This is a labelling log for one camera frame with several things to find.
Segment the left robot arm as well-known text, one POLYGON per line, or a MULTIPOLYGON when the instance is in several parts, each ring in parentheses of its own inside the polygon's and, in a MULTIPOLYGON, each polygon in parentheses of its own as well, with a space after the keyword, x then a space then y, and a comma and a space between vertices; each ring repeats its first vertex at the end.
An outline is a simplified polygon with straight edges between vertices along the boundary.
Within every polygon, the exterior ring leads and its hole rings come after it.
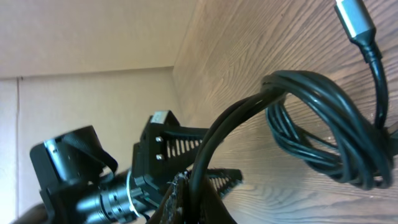
POLYGON ((232 223, 223 197, 242 173, 208 163, 233 129, 224 119, 208 129, 187 128, 172 112, 158 111, 123 172, 92 126, 48 139, 30 150, 42 203, 17 222, 232 223))

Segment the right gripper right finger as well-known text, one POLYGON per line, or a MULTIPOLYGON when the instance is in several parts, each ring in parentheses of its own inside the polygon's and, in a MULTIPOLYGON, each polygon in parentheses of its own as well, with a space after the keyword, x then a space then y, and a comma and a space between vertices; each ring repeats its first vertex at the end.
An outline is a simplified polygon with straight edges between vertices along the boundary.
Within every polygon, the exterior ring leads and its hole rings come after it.
POLYGON ((200 224, 237 224, 209 179, 205 180, 200 200, 200 224))

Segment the black cable USB plug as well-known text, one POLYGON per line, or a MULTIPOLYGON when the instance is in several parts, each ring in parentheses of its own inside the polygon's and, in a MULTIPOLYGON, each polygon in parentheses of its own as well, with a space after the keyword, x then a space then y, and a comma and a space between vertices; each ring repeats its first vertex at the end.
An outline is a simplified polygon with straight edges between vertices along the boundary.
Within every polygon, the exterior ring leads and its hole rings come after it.
POLYGON ((258 94, 231 105, 207 131, 189 181, 191 217, 197 220, 202 211, 207 168, 216 148, 230 132, 260 111, 266 112, 277 145, 314 171, 361 190, 391 187, 394 155, 391 137, 384 127, 388 92, 381 87, 376 89, 376 95, 380 116, 370 123, 336 83, 319 73, 279 70, 266 75, 258 94), (299 98, 326 123, 335 144, 292 121, 284 106, 288 93, 299 98))

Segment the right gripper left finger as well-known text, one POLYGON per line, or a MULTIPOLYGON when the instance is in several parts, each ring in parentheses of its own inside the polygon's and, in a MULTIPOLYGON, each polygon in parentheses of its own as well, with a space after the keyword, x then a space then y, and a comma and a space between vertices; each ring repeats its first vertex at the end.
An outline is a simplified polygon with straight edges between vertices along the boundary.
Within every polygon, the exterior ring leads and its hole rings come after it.
POLYGON ((161 204, 146 224, 184 224, 188 203, 188 184, 190 172, 178 173, 169 182, 161 204))

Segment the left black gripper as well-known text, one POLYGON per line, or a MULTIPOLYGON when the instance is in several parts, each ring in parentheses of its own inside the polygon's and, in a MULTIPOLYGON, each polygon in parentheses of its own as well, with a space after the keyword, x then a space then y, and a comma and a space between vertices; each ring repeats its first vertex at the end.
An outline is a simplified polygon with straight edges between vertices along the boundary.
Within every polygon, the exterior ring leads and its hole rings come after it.
MULTIPOLYGON (((164 124, 151 123, 151 118, 133 147, 130 194, 136 214, 159 206, 169 182, 186 170, 187 162, 195 161, 208 131, 207 128, 181 127, 172 114, 164 124)), ((208 169, 207 176, 221 199, 243 182, 239 169, 208 169)))

